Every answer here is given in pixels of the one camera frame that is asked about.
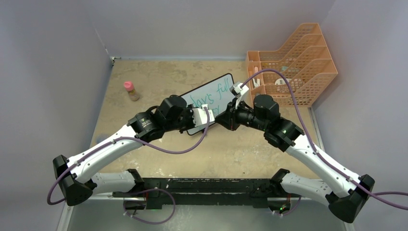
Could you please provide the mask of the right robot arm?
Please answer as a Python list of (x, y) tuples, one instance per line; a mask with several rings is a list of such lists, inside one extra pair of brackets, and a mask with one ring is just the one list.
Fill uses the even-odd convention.
[(320, 181), (304, 179), (284, 171), (282, 178), (272, 180), (271, 192), (285, 192), (313, 199), (328, 207), (340, 220), (353, 223), (369, 199), (375, 180), (368, 174), (358, 175), (345, 168), (309, 141), (305, 131), (283, 118), (279, 105), (269, 95), (254, 98), (253, 108), (233, 99), (215, 122), (228, 130), (240, 125), (263, 131), (265, 140), (275, 148), (296, 158), (320, 177)]

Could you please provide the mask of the white whiteboard with black frame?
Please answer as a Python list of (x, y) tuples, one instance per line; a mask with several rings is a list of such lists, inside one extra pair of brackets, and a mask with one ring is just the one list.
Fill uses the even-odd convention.
[(230, 91), (233, 84), (232, 74), (227, 73), (182, 94), (181, 97), (193, 107), (201, 108), (206, 104), (213, 115), (217, 116), (226, 110), (227, 104), (234, 98)]

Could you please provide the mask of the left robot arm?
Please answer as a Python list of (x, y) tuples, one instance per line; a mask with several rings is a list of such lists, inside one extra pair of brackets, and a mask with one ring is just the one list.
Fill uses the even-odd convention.
[(134, 169), (120, 173), (100, 173), (105, 166), (123, 155), (143, 146), (166, 154), (185, 154), (200, 145), (203, 134), (192, 147), (182, 151), (171, 151), (151, 142), (163, 137), (166, 132), (180, 133), (200, 125), (207, 132), (213, 114), (206, 106), (194, 107), (180, 96), (171, 95), (160, 105), (152, 106), (136, 114), (112, 136), (90, 149), (72, 157), (60, 155), (53, 159), (56, 181), (47, 194), (47, 203), (57, 205), (65, 202), (78, 205), (94, 194), (121, 192), (137, 197), (143, 192), (143, 180)]

